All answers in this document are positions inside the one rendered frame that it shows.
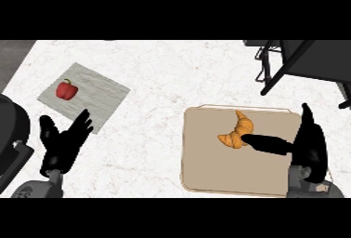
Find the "orange croissant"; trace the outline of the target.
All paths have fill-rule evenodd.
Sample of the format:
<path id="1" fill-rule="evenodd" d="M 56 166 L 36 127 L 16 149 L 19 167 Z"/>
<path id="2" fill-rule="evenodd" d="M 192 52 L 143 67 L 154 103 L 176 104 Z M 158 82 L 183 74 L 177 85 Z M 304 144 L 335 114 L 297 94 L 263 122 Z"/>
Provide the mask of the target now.
<path id="1" fill-rule="evenodd" d="M 218 135 L 217 138 L 224 146 L 241 149 L 242 146 L 246 146 L 246 143 L 242 140 L 242 136 L 254 132 L 254 123 L 246 115 L 236 111 L 238 123 L 229 134 Z"/>

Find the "black tiered shelf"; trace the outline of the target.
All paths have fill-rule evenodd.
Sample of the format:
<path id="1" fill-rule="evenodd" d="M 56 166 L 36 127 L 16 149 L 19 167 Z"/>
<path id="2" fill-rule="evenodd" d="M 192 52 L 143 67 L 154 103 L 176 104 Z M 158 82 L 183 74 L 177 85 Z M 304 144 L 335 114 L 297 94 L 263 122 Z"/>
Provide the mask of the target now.
<path id="1" fill-rule="evenodd" d="M 243 40 L 245 46 L 257 46 L 255 60 L 263 63 L 264 96 L 285 75 L 335 82 L 345 95 L 339 108 L 351 108 L 351 40 Z M 282 54 L 283 66 L 270 75 L 269 53 Z"/>

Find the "beige tray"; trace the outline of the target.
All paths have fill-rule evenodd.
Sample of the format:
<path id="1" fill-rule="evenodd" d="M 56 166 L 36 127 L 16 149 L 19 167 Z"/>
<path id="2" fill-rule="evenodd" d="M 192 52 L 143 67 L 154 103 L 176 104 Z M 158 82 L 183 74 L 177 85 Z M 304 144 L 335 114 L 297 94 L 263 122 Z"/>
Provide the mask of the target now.
<path id="1" fill-rule="evenodd" d="M 204 105 L 184 112 L 182 180 L 195 192 L 283 197 L 291 187 L 292 155 L 236 149 L 220 141 L 235 131 L 239 116 L 254 123 L 257 135 L 292 141 L 302 117 L 288 109 Z"/>

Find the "red bell pepper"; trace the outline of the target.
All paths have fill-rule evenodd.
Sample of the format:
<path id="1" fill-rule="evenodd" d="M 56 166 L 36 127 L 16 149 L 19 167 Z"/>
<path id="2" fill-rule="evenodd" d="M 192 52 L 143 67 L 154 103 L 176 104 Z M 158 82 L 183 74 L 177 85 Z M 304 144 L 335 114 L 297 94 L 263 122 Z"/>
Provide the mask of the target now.
<path id="1" fill-rule="evenodd" d="M 67 79 L 56 87 L 56 97 L 64 100 L 71 100 L 78 92 L 78 87 Z"/>

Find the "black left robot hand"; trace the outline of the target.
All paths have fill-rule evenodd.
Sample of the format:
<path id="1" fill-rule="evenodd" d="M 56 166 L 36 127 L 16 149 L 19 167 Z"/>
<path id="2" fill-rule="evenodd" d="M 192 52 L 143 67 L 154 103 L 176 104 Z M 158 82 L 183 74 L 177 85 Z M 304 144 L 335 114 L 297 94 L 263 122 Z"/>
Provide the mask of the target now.
<path id="1" fill-rule="evenodd" d="M 44 177 L 49 177 L 49 172 L 55 169 L 62 174 L 67 174 L 71 170 L 78 152 L 93 130 L 89 116 L 89 110 L 83 110 L 65 131 L 58 130 L 47 115 L 40 117 L 40 140 L 47 150 L 40 168 L 40 174 Z"/>

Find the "dark grey appliance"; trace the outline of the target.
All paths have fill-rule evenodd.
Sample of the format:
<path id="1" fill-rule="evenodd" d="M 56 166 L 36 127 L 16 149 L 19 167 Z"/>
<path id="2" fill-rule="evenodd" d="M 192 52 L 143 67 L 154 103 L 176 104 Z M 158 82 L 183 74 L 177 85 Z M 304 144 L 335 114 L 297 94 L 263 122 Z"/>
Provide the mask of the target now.
<path id="1" fill-rule="evenodd" d="M 34 153 L 28 139 L 28 113 L 10 98 L 0 94 L 0 193 Z"/>

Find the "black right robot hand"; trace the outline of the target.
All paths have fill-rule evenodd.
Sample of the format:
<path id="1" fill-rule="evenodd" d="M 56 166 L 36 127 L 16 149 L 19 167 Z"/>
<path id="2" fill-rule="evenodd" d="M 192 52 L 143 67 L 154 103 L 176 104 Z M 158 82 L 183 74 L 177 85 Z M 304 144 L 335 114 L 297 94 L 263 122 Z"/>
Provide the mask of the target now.
<path id="1" fill-rule="evenodd" d="M 277 155 L 292 154 L 291 165 L 311 169 L 307 182 L 322 183 L 328 170 L 328 150 L 322 126 L 314 122 L 314 115 L 307 103 L 302 104 L 302 121 L 294 142 L 266 135 L 245 134 L 242 141 L 260 152 Z"/>

